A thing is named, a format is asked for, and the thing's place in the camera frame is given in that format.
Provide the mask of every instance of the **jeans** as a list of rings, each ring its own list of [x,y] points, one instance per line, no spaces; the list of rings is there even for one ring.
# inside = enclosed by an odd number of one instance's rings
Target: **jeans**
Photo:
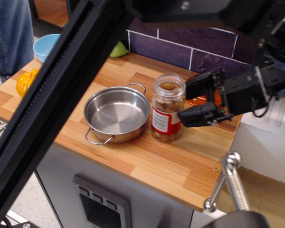
[[[34,58],[28,0],[0,0],[0,78],[9,79]]]

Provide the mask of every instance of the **blue bowl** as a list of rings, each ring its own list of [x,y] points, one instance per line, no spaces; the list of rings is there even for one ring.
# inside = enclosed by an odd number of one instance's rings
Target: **blue bowl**
[[[53,49],[55,43],[57,42],[60,34],[51,34],[38,39],[33,46],[34,52],[37,58],[44,63],[47,59],[49,53]]]

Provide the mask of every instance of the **black metal frame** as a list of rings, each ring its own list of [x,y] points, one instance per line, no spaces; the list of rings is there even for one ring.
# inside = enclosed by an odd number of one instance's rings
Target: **black metal frame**
[[[0,138],[0,222],[132,22],[121,0],[83,0]]]

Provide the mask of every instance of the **pan handle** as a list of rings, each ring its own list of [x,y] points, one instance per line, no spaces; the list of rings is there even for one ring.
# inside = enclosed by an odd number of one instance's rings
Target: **pan handle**
[[[141,85],[141,84],[131,82],[131,83],[127,84],[125,87],[128,87],[129,85],[137,85],[137,86],[142,87],[144,89],[143,95],[147,92],[147,89],[143,85]]]
[[[92,144],[94,144],[94,145],[105,145],[107,142],[109,142],[111,139],[113,139],[113,138],[115,138],[115,135],[112,135],[109,139],[107,139],[107,141],[105,141],[105,142],[93,142],[93,141],[91,141],[91,140],[89,140],[88,139],[88,137],[87,137],[87,135],[89,134],[89,132],[90,132],[90,130],[91,130],[91,128],[89,128],[89,130],[87,131],[87,133],[85,134],[85,139],[86,140],[88,140],[88,142],[90,142],[90,143],[92,143]]]

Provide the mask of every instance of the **purple tile backsplash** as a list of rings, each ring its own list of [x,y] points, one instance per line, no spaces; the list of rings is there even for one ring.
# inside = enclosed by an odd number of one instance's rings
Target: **purple tile backsplash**
[[[131,52],[199,73],[224,69],[226,77],[248,71],[256,45],[216,28],[156,29],[135,19],[122,42]]]
[[[131,52],[189,69],[191,48],[133,32],[129,32],[129,37]]]
[[[224,69],[226,78],[244,73],[250,69],[249,64],[243,64],[230,58],[222,58],[210,53],[193,50],[191,69],[192,71],[205,73],[217,72]]]
[[[159,29],[159,39],[231,58],[236,34],[212,28]]]

